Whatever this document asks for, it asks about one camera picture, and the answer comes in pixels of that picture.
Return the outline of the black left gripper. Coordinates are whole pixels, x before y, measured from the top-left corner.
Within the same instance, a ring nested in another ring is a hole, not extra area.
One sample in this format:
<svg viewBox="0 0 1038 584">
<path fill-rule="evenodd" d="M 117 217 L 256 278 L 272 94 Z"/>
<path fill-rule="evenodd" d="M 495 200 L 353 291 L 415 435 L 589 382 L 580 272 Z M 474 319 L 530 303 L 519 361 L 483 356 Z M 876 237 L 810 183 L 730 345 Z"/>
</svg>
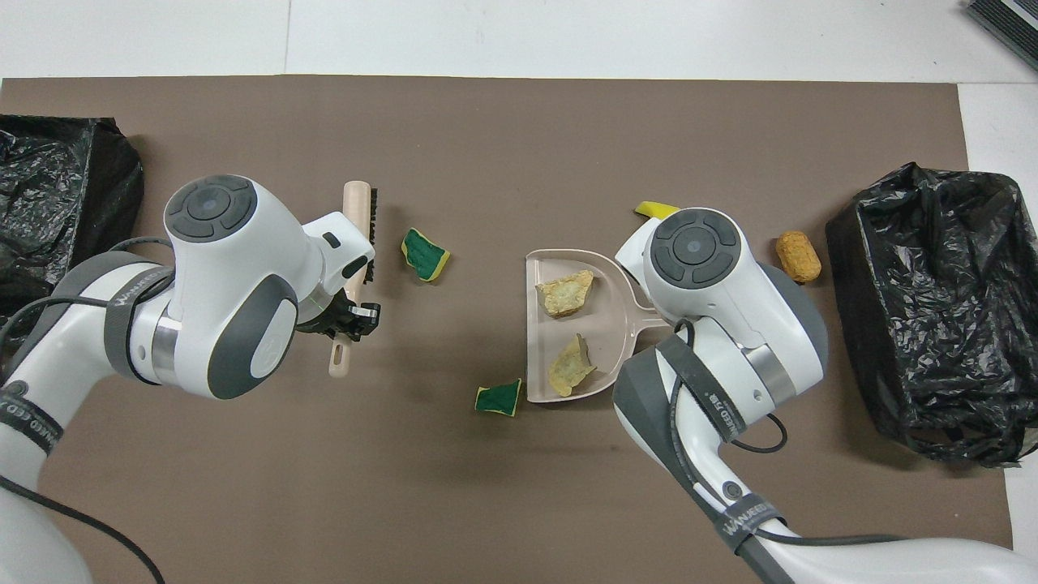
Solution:
<svg viewBox="0 0 1038 584">
<path fill-rule="evenodd" d="M 351 341 L 361 341 L 378 328 L 380 313 L 378 303 L 356 304 L 347 294 L 335 294 L 320 314 L 298 324 L 298 332 L 328 337 L 350 334 Z"/>
</svg>

